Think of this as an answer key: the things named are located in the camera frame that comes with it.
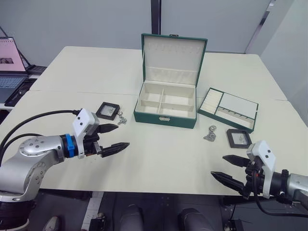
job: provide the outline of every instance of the laptop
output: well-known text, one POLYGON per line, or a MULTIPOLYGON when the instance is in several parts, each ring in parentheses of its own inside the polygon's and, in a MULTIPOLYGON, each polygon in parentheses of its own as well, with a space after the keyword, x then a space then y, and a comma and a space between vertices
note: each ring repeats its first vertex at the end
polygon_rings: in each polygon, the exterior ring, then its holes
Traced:
POLYGON ((15 41, 0 37, 0 103, 4 103, 28 78, 15 41))

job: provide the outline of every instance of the black cable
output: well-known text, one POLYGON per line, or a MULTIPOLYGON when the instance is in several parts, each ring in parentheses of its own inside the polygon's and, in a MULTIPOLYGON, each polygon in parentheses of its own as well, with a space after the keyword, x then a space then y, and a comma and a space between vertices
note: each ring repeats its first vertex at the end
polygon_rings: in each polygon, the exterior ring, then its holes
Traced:
POLYGON ((277 217, 300 217, 300 218, 308 218, 308 215, 306 214, 299 214, 299 213, 271 213, 269 211, 266 211, 263 209, 263 207, 261 206, 261 203, 259 201, 258 198, 258 193, 257 193, 257 171, 254 170, 252 172, 252 189, 253 189, 253 193, 254 193, 254 197, 255 197, 255 201, 256 204, 258 205, 259 209, 270 216, 277 216, 277 217))
MULTIPOLYGON (((8 37, 7 33, 5 33, 5 31, 2 29, 2 27, 0 26, 0 30, 3 32, 3 34, 5 35, 5 37, 8 37)), ((29 61, 25 58, 25 56, 21 53, 21 51, 17 48, 19 55, 25 60, 25 62, 28 64, 28 66, 30 66, 31 64, 29 63, 29 61)))
POLYGON ((5 153, 5 151, 7 150, 7 148, 11 145, 11 143, 13 143, 15 140, 25 137, 25 136, 42 136, 40 134, 36 134, 36 133, 26 133, 26 134, 22 134, 19 136, 14 137, 13 139, 11 139, 9 142, 7 142, 5 144, 5 146, 3 147, 3 153, 5 153))
POLYGON ((79 110, 60 110, 60 111, 52 111, 52 112, 45 112, 45 113, 42 113, 42 114, 39 114, 39 115, 36 115, 36 116, 33 116, 33 117, 30 117, 26 120, 24 120, 23 122, 19 123, 18 125, 16 125, 3 139, 3 141, 1 142, 0 144, 0 166, 1 166, 1 163, 2 163, 2 159, 3 159, 3 155, 4 155, 4 145, 5 143, 8 141, 9 137, 17 130, 19 129, 22 125, 34 120, 34 119, 37 119, 37 118, 40 118, 40 117, 43 117, 43 116, 47 116, 47 115, 53 115, 53 114, 60 114, 60 113, 73 113, 74 115, 78 115, 79 114, 79 110))
POLYGON ((235 206, 236 206, 236 204, 234 204, 233 211, 232 211, 232 214, 231 214, 231 217, 230 217, 230 219, 229 219, 229 220, 231 220, 231 219, 232 219, 232 217, 233 217, 233 214, 234 214, 234 211, 235 211, 235 206))

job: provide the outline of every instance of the green jewelry box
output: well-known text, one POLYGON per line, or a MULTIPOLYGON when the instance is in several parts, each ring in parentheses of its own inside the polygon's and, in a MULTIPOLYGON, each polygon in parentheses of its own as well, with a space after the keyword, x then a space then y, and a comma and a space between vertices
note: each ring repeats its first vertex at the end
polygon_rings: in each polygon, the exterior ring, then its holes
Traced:
POLYGON ((136 122, 193 128, 207 39, 142 34, 143 85, 136 122))
POLYGON ((259 104, 210 88, 198 113, 251 133, 255 129, 259 104))

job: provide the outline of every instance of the white wall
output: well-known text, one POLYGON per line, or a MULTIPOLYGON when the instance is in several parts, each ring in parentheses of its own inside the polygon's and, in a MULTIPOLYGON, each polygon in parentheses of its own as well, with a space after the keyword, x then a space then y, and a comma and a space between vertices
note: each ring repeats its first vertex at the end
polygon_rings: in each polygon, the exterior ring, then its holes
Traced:
POLYGON ((258 33, 257 39, 247 48, 246 53, 261 55, 275 34, 294 0, 276 0, 267 19, 258 33))
POLYGON ((270 0, 162 0, 161 33, 207 38, 208 51, 244 53, 270 0))
POLYGON ((141 48, 151 0, 0 0, 0 25, 36 65, 64 46, 141 48))
MULTIPOLYGON (((286 0, 277 0, 276 3, 289 4, 286 0)), ((266 24, 271 23, 271 18, 265 21, 265 29, 266 24)), ((308 126, 307 0, 294 0, 292 2, 269 43, 261 52, 260 57, 288 100, 308 126)))

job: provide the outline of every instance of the white tabletop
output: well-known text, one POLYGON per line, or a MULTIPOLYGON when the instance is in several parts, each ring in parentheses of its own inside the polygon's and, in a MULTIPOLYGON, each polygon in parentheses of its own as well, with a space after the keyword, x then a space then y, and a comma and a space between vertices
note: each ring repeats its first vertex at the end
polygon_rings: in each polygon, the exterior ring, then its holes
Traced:
MULTIPOLYGON (((203 98, 197 98, 200 106, 203 98)), ((0 125, 0 140, 22 120, 47 111, 87 108, 96 112, 101 103, 121 106, 127 124, 101 134, 100 145, 130 142, 122 152, 110 157, 97 155, 71 158, 48 170, 42 188, 117 192, 191 193, 238 195, 216 181, 210 171, 222 171, 245 182, 244 168, 229 164, 223 155, 246 156, 245 149, 231 149, 226 137, 228 125, 198 114, 194 129, 136 123, 133 116, 135 95, 77 92, 29 91, 0 125), (214 142, 203 139, 208 127, 216 125, 214 142)), ((70 114, 50 115, 32 121, 15 135, 36 132, 42 135, 72 134, 70 114)), ((100 119, 100 123, 112 123, 100 119)), ((266 140, 277 157, 276 171, 308 174, 308 129, 288 101, 259 100, 252 142, 266 140)), ((4 161, 17 150, 15 142, 4 161)))
POLYGON ((7 110, 10 111, 12 110, 14 107, 7 107, 4 105, 4 103, 0 103, 0 110, 7 110))
MULTIPOLYGON (((141 50, 65 47, 31 90, 138 95, 142 82, 141 50)), ((205 53, 197 97, 210 87, 257 103, 287 100, 255 54, 205 53)))

